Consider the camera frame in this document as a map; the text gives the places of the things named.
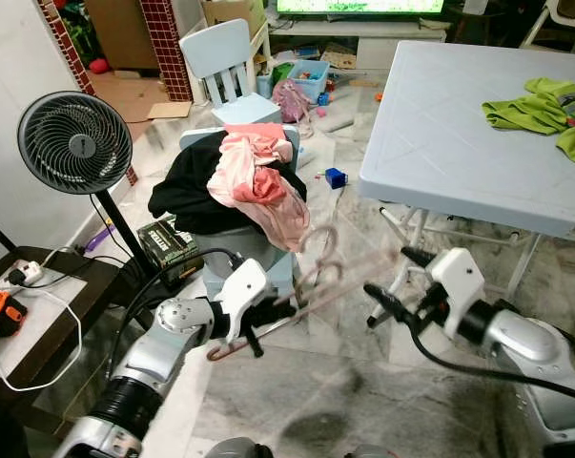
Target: plastic toy bin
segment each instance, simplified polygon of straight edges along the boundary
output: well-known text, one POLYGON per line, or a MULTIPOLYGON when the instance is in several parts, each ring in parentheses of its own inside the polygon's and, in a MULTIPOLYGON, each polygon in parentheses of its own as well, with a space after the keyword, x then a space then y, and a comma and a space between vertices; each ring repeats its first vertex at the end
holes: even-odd
POLYGON ((291 69, 288 78, 296 81, 296 84, 301 87, 306 96, 317 103, 318 95, 325 92, 325 83, 327 82, 327 75, 329 73, 329 62, 320 60, 299 60, 291 69), (299 79, 302 73, 308 72, 311 79, 299 79))

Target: orange tape measure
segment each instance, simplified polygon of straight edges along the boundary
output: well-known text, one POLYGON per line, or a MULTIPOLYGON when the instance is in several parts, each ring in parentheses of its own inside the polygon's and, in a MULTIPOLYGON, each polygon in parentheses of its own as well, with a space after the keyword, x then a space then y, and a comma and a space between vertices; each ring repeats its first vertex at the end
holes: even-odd
POLYGON ((15 334, 27 313, 27 307, 14 299, 10 293, 0 291, 0 337, 15 334))

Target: red ball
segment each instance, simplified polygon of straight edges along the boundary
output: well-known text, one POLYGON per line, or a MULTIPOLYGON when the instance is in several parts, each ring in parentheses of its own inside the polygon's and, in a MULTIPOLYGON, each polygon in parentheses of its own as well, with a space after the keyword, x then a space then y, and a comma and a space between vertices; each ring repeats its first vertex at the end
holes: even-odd
POLYGON ((101 74, 109 71, 109 62, 106 59, 94 59, 88 66, 92 73, 101 74))

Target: blue toy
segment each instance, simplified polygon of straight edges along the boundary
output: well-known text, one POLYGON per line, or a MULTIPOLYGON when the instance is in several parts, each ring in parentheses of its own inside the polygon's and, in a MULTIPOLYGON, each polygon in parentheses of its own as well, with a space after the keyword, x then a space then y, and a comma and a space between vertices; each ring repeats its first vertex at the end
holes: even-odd
POLYGON ((329 105, 329 94, 328 93, 321 93, 318 95, 317 103, 320 107, 324 107, 329 105))
POLYGON ((325 171, 325 179, 332 189, 341 188, 348 183, 348 175, 333 167, 325 171))

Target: power strip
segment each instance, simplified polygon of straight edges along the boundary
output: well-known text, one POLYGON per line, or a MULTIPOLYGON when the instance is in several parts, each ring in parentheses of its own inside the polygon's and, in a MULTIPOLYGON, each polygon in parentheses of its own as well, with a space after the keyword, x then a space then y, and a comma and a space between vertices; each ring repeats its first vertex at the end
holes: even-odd
POLYGON ((0 290, 8 290, 13 294, 13 292, 22 287, 10 282, 9 274, 15 270, 19 270, 22 272, 22 274, 24 274, 24 280, 22 281, 24 286, 30 286, 43 277, 43 269, 38 262, 35 262, 34 260, 18 260, 14 263, 8 275, 3 279, 0 279, 0 290))

